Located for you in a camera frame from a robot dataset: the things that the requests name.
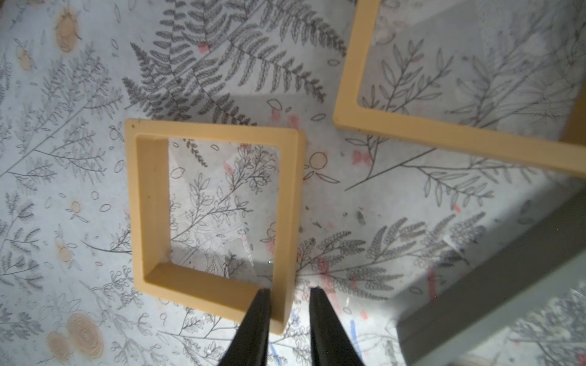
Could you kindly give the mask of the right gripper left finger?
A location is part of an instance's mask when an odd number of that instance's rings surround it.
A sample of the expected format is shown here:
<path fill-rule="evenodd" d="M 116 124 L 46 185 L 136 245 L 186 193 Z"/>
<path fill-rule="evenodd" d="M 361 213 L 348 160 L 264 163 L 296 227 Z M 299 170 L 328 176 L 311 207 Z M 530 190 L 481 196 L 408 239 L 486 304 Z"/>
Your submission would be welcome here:
<path fill-rule="evenodd" d="M 270 289 L 257 291 L 219 366 L 265 366 L 271 315 Z"/>

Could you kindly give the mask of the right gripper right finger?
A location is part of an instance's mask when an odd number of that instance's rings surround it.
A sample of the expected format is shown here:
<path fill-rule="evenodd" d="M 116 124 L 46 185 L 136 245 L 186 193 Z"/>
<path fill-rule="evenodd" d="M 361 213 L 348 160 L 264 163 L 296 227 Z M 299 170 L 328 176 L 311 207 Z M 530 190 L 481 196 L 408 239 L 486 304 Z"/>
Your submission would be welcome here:
<path fill-rule="evenodd" d="M 313 365 L 363 365 L 322 288 L 311 288 L 309 314 Z"/>

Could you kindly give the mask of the yellow brooch box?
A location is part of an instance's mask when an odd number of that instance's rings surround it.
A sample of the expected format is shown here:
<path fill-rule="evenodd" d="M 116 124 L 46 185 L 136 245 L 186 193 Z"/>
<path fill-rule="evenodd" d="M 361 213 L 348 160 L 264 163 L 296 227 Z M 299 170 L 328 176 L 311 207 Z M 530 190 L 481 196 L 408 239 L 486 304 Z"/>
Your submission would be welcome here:
<path fill-rule="evenodd" d="M 449 124 L 422 117 L 392 114 L 357 103 L 372 33 L 377 1 L 359 1 L 353 20 L 343 75 L 333 113 L 340 129 L 406 140 L 460 153 L 485 156 L 585 177 L 585 94 L 575 107 L 559 141 Z"/>
<path fill-rule="evenodd" d="M 143 294 L 242 322 L 258 285 L 176 265 L 170 260 L 170 138 L 273 146 L 281 153 L 270 332 L 282 334 L 295 291 L 302 176 L 307 138 L 283 127 L 163 120 L 125 123 L 134 285 Z"/>

